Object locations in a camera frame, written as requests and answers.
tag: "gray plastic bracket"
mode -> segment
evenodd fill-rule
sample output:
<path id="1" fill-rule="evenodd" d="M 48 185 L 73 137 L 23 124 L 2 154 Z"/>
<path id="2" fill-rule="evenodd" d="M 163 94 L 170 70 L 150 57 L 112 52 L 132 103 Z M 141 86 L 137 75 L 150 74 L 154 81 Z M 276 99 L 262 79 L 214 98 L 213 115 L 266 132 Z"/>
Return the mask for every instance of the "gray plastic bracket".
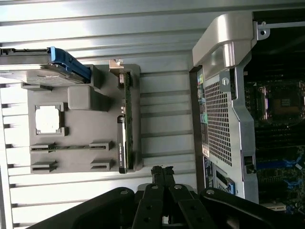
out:
<path id="1" fill-rule="evenodd" d="M 32 173 L 50 173 L 51 171 L 56 169 L 56 161 L 43 161 L 43 162 L 36 162 L 35 164 L 31 165 Z"/>
<path id="2" fill-rule="evenodd" d="M 111 159 L 106 159 L 106 160 L 94 160 L 90 163 L 91 170 L 100 170 L 100 171 L 110 171 L 112 167 L 112 160 Z"/>
<path id="3" fill-rule="evenodd" d="M 94 149 L 104 149 L 106 151 L 111 150 L 113 145 L 112 141 L 107 141 L 107 142 L 92 142 L 89 144 L 90 150 Z"/>
<path id="4" fill-rule="evenodd" d="M 23 82 L 21 83 L 21 88 L 30 90 L 33 92 L 51 92 L 52 91 L 52 87 L 49 87 L 49 86 L 31 85 L 31 84 L 27 84 L 27 83 L 23 83 Z"/>

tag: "perforated metal panel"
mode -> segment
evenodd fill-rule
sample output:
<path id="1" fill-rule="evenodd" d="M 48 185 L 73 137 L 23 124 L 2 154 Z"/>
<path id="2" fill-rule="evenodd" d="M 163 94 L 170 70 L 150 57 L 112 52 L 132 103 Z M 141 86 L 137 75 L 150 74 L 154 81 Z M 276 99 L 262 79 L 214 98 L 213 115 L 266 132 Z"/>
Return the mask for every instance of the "perforated metal panel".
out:
<path id="1" fill-rule="evenodd" d="M 210 154 L 232 166 L 227 94 L 216 82 L 205 87 L 205 97 Z"/>

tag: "circuit board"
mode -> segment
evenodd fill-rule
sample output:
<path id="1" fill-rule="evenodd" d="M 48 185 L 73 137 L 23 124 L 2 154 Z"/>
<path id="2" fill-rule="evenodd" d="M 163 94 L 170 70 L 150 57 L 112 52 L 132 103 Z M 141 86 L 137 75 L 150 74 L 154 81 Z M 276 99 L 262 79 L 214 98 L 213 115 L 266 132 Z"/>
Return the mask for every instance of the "circuit board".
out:
<path id="1" fill-rule="evenodd" d="M 132 162 L 132 96 L 130 86 L 132 84 L 131 77 L 128 74 L 124 75 L 124 94 L 125 94 L 125 124 L 126 124 L 126 153 L 127 166 L 131 168 Z"/>
<path id="2" fill-rule="evenodd" d="M 254 120 L 259 201 L 282 203 L 287 214 L 305 219 L 305 75 L 294 57 L 254 57 L 244 91 Z"/>

